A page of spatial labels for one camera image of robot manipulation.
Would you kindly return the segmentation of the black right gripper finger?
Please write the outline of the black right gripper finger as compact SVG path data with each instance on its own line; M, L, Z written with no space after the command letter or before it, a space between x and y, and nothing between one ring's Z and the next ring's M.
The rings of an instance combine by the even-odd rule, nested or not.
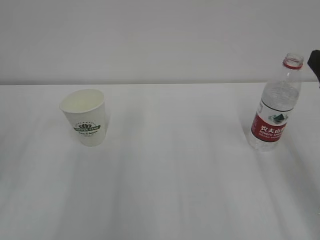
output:
M311 52L307 64L320 83L320 50L315 49Z

